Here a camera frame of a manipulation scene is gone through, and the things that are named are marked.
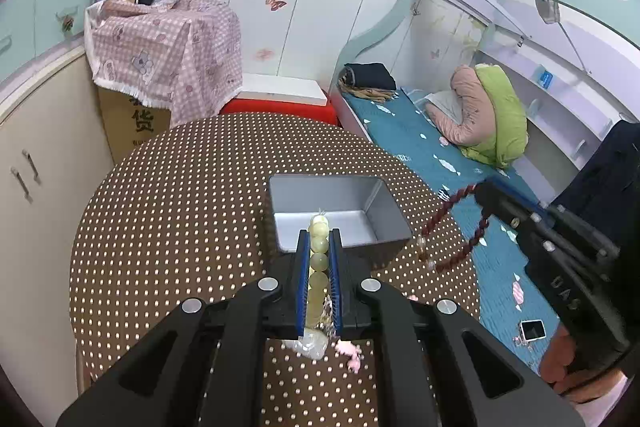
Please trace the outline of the right hand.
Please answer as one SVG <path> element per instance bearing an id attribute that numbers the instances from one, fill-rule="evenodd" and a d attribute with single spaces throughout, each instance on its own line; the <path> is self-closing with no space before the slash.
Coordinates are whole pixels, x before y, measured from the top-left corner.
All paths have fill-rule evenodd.
<path id="1" fill-rule="evenodd" d="M 598 373 L 589 369 L 570 369 L 576 357 L 576 343 L 560 324 L 539 365 L 540 377 L 558 394 L 574 404 L 600 399 L 612 391 L 626 376 L 619 369 Z"/>

